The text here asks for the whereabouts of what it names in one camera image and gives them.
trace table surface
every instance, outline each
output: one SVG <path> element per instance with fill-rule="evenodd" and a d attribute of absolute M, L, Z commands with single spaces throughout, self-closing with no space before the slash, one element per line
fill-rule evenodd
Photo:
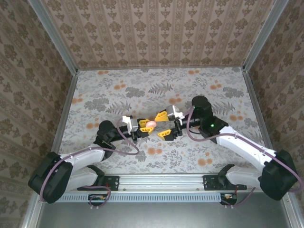
<path fill-rule="evenodd" d="M 77 75 L 60 153 L 91 145 L 103 120 L 116 125 L 122 115 L 131 114 L 152 119 L 169 105 L 185 112 L 196 95 L 208 98 L 214 115 L 263 144 L 240 67 L 79 71 Z M 169 128 L 169 123 L 162 123 L 150 137 L 140 139 L 140 154 L 113 153 L 97 166 L 108 174 L 218 172 L 228 163 L 250 167 L 231 150 L 211 141 L 191 141 L 185 132 L 173 142 L 164 142 L 156 134 Z M 113 144 L 118 150 L 132 152 L 124 141 Z"/>

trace black cable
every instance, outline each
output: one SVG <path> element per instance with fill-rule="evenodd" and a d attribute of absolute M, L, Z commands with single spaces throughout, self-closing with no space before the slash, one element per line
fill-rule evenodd
<path fill-rule="evenodd" d="M 199 132 L 193 132 L 193 131 L 191 131 L 190 129 L 189 129 L 189 131 L 190 131 L 191 133 L 193 133 L 193 134 L 200 134 Z"/>

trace purple cable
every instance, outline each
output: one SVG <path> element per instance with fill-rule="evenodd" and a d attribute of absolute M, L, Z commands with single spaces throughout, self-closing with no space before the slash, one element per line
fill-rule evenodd
<path fill-rule="evenodd" d="M 134 147 L 135 148 L 135 150 L 137 151 L 136 153 L 126 153 L 126 152 L 122 152 L 123 154 L 130 154 L 130 155 L 137 155 L 137 154 L 139 154 L 139 149 L 137 148 L 137 146 L 133 143 L 133 142 L 131 142 L 130 140 L 128 140 L 127 139 L 127 137 L 125 137 L 124 136 L 124 134 L 122 133 L 122 131 L 119 129 L 119 124 L 122 122 L 122 120 L 123 120 L 123 118 L 120 118 L 118 121 L 117 121 L 117 130 L 118 130 L 118 133 L 123 137 L 123 139 L 125 139 L 132 147 Z"/>
<path fill-rule="evenodd" d="M 43 184 L 42 184 L 42 186 L 41 186 L 41 189 L 40 189 L 40 193 L 39 193 L 39 195 L 40 195 L 40 201 L 41 202 L 46 202 L 44 199 L 43 199 L 43 192 L 44 192 L 44 188 L 46 187 L 46 185 L 47 185 L 47 181 L 48 181 L 48 179 L 50 178 L 50 176 L 52 175 L 52 173 L 56 170 L 56 168 L 62 163 L 62 162 L 64 162 L 65 160 L 67 160 L 67 159 L 69 159 L 69 158 L 71 158 L 71 157 L 73 157 L 73 156 L 76 156 L 76 155 L 79 155 L 80 153 L 84 153 L 84 152 L 87 152 L 87 151 L 90 151 L 90 150 L 94 150 L 94 149 L 97 149 L 97 150 L 100 150 L 100 149 L 102 149 L 102 150 L 104 150 L 104 151 L 112 151 L 112 152 L 116 152 L 116 153 L 120 153 L 120 154 L 127 154 L 127 155 L 137 155 L 137 154 L 139 154 L 139 149 L 137 148 L 137 146 L 134 144 L 134 143 L 132 143 L 130 140 L 128 140 L 127 139 L 127 137 L 125 137 L 124 136 L 124 134 L 122 133 L 122 131 L 119 129 L 119 127 L 118 127 L 118 125 L 121 123 L 121 121 L 122 121 L 123 119 L 122 118 L 120 118 L 118 121 L 117 121 L 117 130 L 118 130 L 118 132 L 119 132 L 119 134 L 132 146 L 132 147 L 134 147 L 135 149 L 136 149 L 136 153 L 127 153 L 127 152 L 123 152 L 123 151 L 117 151 L 117 150 L 113 150 L 113 149 L 108 149 L 108 148 L 104 148 L 104 147 L 92 147 L 92 148 L 86 148 L 86 149 L 83 149 L 83 150 L 80 150 L 80 151 L 78 151 L 78 152 L 75 152 L 75 153 L 73 153 L 73 154 L 71 154 L 71 155 L 69 155 L 69 156 L 67 156 L 67 157 L 64 157 L 64 158 L 62 158 L 61 160 L 59 160 L 54 166 L 53 166 L 53 168 L 50 170 L 50 172 L 47 174 L 47 177 L 45 178 L 45 180 L 44 180 L 44 182 L 43 182 Z"/>
<path fill-rule="evenodd" d="M 190 119 L 192 117 L 193 111 L 194 111 L 194 106 L 191 108 L 191 111 L 190 111 L 190 113 L 188 115 L 187 125 L 186 125 L 187 134 L 188 134 L 188 136 L 192 140 L 194 140 L 196 142 L 204 142 L 204 141 L 207 141 L 207 140 L 210 140 L 210 139 L 214 139 L 214 138 L 217 138 L 217 137 L 221 137 L 221 136 L 232 136 L 232 137 L 238 138 L 238 139 L 246 142 L 247 144 L 251 145 L 253 148 L 259 150 L 262 153 L 264 153 L 266 156 L 270 157 L 271 159 L 275 160 L 277 163 L 279 163 L 281 166 L 283 166 L 285 169 L 287 169 L 289 172 L 291 172 L 297 178 L 297 180 L 300 183 L 300 187 L 298 189 L 290 190 L 289 192 L 297 193 L 297 192 L 300 192 L 303 189 L 303 187 L 304 187 L 303 182 L 302 182 L 301 178 L 299 177 L 299 175 L 296 174 L 296 172 L 294 172 L 291 168 L 289 168 L 283 162 L 281 162 L 280 160 L 278 160 L 276 157 L 274 157 L 271 154 L 267 153 L 262 148 L 259 148 L 258 146 L 254 145 L 252 142 L 248 141 L 246 138 L 243 138 L 242 136 L 231 134 L 231 133 L 223 133 L 223 134 L 214 135 L 214 136 L 211 136 L 211 137 L 208 137 L 208 138 L 205 138 L 205 139 L 195 139 L 195 138 L 193 138 L 192 135 L 190 134 L 190 130 L 189 130 L 189 128 L 190 128 Z"/>
<path fill-rule="evenodd" d="M 102 206 L 104 206 L 105 204 L 106 204 L 106 202 L 110 199 L 110 196 L 111 196 L 111 189 L 109 188 L 109 187 L 107 187 L 107 186 L 83 186 L 83 188 L 86 188 L 86 189 L 107 189 L 108 190 L 108 196 L 107 196 L 107 198 L 104 200 L 104 202 L 101 204 L 101 205 L 99 205 L 98 207 L 102 207 Z M 94 198 L 96 198 L 96 197 L 98 197 L 98 196 L 92 196 L 91 198 L 90 198 L 90 201 L 89 201 L 89 204 L 90 204 L 90 206 L 91 206 L 91 208 L 97 208 L 97 206 L 93 206 L 92 205 L 92 199 L 94 199 Z"/>
<path fill-rule="evenodd" d="M 191 108 L 190 109 L 188 109 L 184 114 L 183 114 L 183 116 L 186 116 L 186 115 L 188 115 L 189 113 L 190 113 L 190 111 L 191 111 Z"/>
<path fill-rule="evenodd" d="M 237 206 L 241 206 L 243 203 L 245 203 L 245 201 L 252 195 L 252 193 L 254 192 L 256 188 L 252 188 L 252 190 L 249 192 L 249 194 L 245 197 L 245 199 L 243 199 L 241 202 L 235 204 L 235 205 L 231 205 L 230 203 L 222 200 L 222 202 L 226 203 L 226 206 L 229 206 L 229 207 L 237 207 Z"/>

